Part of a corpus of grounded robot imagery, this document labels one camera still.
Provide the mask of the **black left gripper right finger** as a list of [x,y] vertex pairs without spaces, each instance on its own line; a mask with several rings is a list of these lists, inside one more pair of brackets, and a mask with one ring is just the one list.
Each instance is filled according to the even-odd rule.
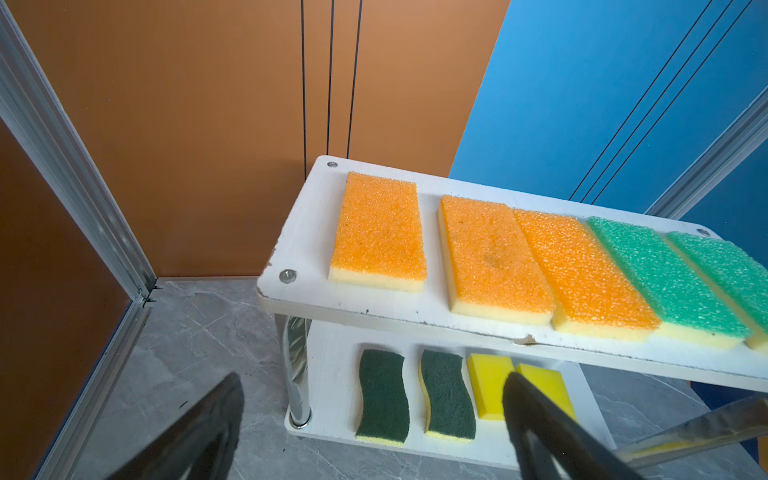
[[502,396],[506,428],[521,477],[639,479],[580,425],[519,373],[507,377]]

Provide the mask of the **green wavy sponge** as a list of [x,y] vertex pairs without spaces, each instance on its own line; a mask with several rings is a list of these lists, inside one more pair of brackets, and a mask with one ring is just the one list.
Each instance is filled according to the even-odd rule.
[[476,438],[476,416],[463,377],[463,358],[424,349],[419,380],[426,401],[425,433],[435,438],[470,442]]
[[401,447],[410,430],[410,407],[403,381],[404,357],[398,353],[365,349],[358,376],[362,413],[355,438]]

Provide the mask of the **yellow sponge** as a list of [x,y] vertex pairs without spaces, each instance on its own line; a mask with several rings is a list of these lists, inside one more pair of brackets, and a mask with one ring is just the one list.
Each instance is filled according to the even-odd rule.
[[578,417],[560,372],[524,363],[516,366],[516,372],[525,377],[571,419],[578,421]]
[[504,384],[514,371],[511,358],[472,353],[467,361],[478,417],[481,420],[502,421]]

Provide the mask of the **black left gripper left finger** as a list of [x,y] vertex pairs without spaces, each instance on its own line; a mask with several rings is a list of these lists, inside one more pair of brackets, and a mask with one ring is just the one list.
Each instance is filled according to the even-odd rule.
[[231,372],[112,479],[226,479],[244,410],[240,376]]

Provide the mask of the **light green sponge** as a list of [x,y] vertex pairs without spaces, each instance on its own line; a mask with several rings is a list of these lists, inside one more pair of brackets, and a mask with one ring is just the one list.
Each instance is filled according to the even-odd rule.
[[728,350],[752,334],[656,231],[600,217],[586,225],[660,318],[659,335]]
[[732,242],[671,232],[664,239],[752,330],[746,345],[767,354],[767,269]]

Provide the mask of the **orange sponge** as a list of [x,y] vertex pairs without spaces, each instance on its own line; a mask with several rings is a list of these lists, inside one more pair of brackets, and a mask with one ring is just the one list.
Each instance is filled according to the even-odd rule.
[[446,195],[437,218],[453,314],[550,324],[555,296],[511,207]]
[[380,289],[423,290],[427,261],[415,183],[347,175],[328,278]]
[[552,287],[555,331],[644,341],[662,321],[579,219],[516,209],[515,218]]

